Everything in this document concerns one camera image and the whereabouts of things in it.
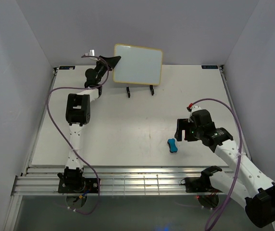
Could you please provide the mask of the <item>blue bone-shaped whiteboard eraser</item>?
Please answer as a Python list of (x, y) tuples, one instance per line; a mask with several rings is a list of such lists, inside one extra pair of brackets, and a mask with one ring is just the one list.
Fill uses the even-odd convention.
[(167, 144), (169, 146), (169, 152), (170, 153), (177, 153), (178, 148), (176, 146), (175, 139), (168, 139)]

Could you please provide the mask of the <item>yellow-framed whiteboard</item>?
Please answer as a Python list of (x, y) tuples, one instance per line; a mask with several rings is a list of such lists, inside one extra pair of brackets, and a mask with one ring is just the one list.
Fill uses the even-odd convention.
[(113, 69), (115, 83), (160, 85), (162, 50), (118, 43), (114, 46), (114, 56), (121, 57)]

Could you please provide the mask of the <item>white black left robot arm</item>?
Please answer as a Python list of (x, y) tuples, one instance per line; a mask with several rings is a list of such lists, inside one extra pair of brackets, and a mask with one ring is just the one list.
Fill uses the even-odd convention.
[(63, 173), (58, 177), (65, 187), (81, 192), (86, 187), (83, 177), (84, 162), (77, 155), (82, 150), (83, 129), (90, 122), (90, 104), (102, 95), (102, 77), (112, 71), (121, 60), (121, 56), (96, 58), (96, 66), (85, 71), (84, 90), (70, 93), (67, 98), (65, 119), (69, 125), (69, 143), (71, 150)]

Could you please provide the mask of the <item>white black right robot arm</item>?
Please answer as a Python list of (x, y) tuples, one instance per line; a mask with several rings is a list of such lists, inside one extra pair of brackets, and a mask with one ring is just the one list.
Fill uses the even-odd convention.
[(194, 106), (190, 117), (177, 120), (177, 141), (201, 141), (235, 173), (232, 178), (217, 166), (201, 172), (198, 185), (206, 191), (217, 189), (244, 208), (250, 221), (263, 228), (275, 221), (275, 182), (238, 151), (233, 136), (217, 128), (209, 111)]

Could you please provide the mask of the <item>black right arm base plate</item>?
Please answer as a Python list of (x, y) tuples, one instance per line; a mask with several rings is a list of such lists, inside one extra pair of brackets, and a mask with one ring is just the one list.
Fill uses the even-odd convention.
[(214, 193), (218, 192), (208, 178), (203, 177), (186, 177), (180, 181), (180, 185), (185, 186), (187, 193)]

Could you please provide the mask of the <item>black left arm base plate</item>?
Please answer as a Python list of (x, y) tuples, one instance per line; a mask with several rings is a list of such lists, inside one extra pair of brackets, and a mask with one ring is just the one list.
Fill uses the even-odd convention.
[(77, 182), (70, 182), (68, 180), (60, 180), (58, 186), (58, 193), (98, 193), (99, 184), (96, 178), (81, 178)]

